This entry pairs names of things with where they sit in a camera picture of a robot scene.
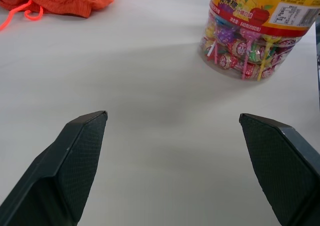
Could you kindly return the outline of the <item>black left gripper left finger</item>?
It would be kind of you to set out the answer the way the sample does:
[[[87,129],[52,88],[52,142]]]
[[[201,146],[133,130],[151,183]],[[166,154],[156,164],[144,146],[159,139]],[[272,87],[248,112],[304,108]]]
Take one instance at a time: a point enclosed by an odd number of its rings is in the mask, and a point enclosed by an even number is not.
[[[26,169],[0,206],[2,226],[76,226],[93,185],[105,110],[68,122]]]

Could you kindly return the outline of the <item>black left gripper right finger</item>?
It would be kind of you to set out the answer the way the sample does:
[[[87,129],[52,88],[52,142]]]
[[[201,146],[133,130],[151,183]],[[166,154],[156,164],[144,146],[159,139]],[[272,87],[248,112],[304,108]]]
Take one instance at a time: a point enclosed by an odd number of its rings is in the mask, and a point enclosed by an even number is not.
[[[320,154],[290,125],[239,117],[254,173],[282,226],[320,224]]]

